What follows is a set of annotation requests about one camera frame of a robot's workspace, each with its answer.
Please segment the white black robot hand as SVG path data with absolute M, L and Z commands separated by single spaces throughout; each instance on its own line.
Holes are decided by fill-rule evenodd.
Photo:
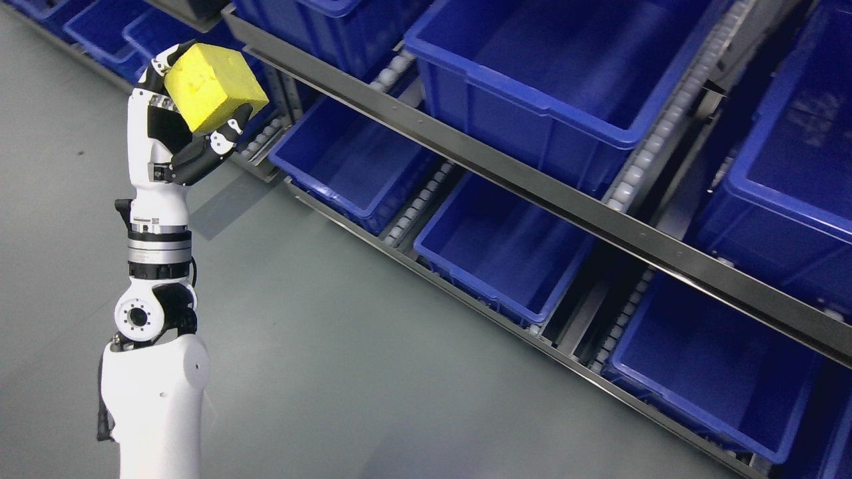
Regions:
M 226 111 L 211 133 L 195 134 L 168 94 L 165 80 L 195 41 L 153 57 L 128 98 L 128 173 L 136 197 L 116 201 L 130 236 L 181 234 L 188 227 L 186 195 L 236 150 L 252 117 L 249 103 Z

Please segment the white robot forearm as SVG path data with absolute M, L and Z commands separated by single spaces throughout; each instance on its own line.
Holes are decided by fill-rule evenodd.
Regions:
M 118 445 L 121 478 L 201 476 L 210 358 L 197 334 L 192 234 L 130 224 L 130 285 L 98 367 L 95 436 Z

